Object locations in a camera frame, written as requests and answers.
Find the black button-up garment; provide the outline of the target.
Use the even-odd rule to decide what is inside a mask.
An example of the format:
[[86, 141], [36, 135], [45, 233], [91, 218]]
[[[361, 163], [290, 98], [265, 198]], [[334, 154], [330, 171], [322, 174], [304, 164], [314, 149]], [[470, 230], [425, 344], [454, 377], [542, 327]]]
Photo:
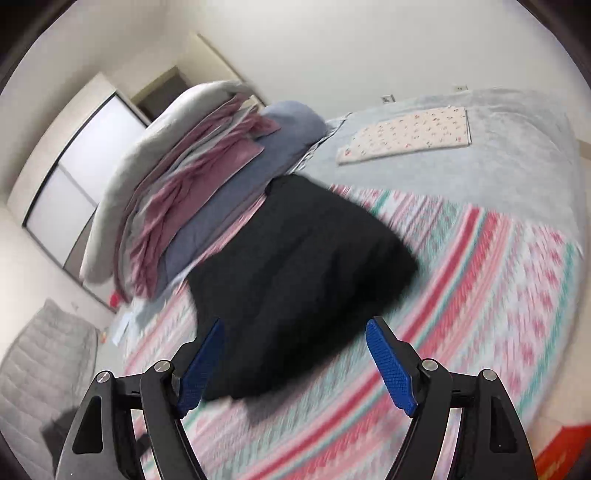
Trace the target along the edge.
[[249, 222], [188, 276], [198, 333], [224, 327], [204, 399], [256, 397], [301, 378], [392, 306], [418, 269], [363, 207], [301, 176], [273, 179]]

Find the white paper sheets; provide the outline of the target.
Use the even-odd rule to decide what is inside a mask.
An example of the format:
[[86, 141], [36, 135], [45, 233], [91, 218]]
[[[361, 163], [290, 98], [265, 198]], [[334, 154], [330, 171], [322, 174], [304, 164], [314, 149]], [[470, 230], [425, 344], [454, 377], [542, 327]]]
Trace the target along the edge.
[[126, 312], [121, 316], [121, 318], [116, 326], [116, 329], [111, 337], [111, 341], [115, 346], [118, 346], [119, 343], [121, 342], [123, 336], [126, 333], [126, 330], [128, 328], [128, 325], [129, 325], [131, 319], [132, 319], [132, 315], [129, 312]]

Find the red green patterned blanket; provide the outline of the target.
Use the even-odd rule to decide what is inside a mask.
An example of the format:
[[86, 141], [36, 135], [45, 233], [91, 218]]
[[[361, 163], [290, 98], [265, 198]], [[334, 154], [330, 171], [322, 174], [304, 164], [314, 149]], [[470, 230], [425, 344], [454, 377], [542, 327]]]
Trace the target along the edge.
[[[421, 273], [389, 326], [451, 371], [496, 371], [524, 425], [542, 403], [576, 319], [579, 237], [471, 204], [339, 187], [401, 235]], [[363, 339], [283, 395], [221, 400], [184, 420], [211, 479], [382, 479], [408, 429]]]

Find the small red container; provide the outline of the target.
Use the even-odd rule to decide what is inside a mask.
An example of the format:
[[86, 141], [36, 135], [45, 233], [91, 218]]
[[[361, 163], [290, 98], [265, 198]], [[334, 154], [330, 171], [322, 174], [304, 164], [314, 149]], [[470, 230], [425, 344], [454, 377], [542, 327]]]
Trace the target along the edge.
[[109, 307], [117, 310], [121, 303], [121, 297], [117, 292], [113, 292], [109, 298]]

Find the grey quilted mat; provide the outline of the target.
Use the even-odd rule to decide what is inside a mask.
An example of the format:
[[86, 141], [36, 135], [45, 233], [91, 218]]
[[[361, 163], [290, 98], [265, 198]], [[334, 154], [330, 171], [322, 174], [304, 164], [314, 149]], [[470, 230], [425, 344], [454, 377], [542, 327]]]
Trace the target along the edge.
[[48, 299], [1, 361], [1, 433], [33, 479], [54, 477], [42, 431], [80, 404], [97, 346], [93, 325]]

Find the red cardboard box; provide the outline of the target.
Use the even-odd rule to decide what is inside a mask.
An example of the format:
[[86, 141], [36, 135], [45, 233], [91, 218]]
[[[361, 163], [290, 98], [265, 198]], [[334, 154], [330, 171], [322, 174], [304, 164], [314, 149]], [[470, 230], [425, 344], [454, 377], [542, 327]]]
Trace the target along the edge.
[[565, 479], [578, 460], [589, 435], [589, 425], [563, 427], [535, 460], [538, 479]]

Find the white floral folded cloth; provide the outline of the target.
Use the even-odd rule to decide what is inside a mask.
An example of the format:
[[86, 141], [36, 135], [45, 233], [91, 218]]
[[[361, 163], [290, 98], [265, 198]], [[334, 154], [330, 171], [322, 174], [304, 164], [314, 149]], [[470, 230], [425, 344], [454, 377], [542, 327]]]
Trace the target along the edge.
[[401, 115], [360, 128], [339, 148], [338, 165], [362, 163], [389, 156], [460, 148], [472, 143], [465, 107], [446, 106]]

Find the white sliding-door wardrobe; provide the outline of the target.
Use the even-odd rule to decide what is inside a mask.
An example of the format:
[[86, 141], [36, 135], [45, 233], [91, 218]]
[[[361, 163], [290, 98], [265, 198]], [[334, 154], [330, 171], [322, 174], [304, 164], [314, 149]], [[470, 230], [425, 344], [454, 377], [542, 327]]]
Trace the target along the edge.
[[57, 115], [25, 162], [8, 209], [60, 268], [90, 227], [144, 116], [102, 74]]

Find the light grey folded duvet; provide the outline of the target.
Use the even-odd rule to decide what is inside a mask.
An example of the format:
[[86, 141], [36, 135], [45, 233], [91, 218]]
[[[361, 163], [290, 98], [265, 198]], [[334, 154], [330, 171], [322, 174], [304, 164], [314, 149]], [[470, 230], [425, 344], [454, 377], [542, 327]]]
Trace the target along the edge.
[[109, 180], [93, 216], [80, 277], [101, 284], [113, 273], [115, 240], [133, 193], [165, 154], [190, 130], [235, 96], [249, 99], [253, 90], [238, 81], [199, 84], [180, 94], [127, 149]]

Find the blue grey folded duvet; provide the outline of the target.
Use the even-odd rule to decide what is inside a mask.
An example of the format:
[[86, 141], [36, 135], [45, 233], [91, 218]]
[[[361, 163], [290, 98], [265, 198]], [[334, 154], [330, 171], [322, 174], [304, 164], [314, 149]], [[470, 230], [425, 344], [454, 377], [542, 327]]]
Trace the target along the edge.
[[329, 132], [320, 115], [297, 101], [267, 106], [260, 114], [276, 121], [280, 129], [257, 139], [263, 152], [233, 175], [176, 233], [159, 259], [153, 297], [245, 213], [271, 179], [287, 173]]

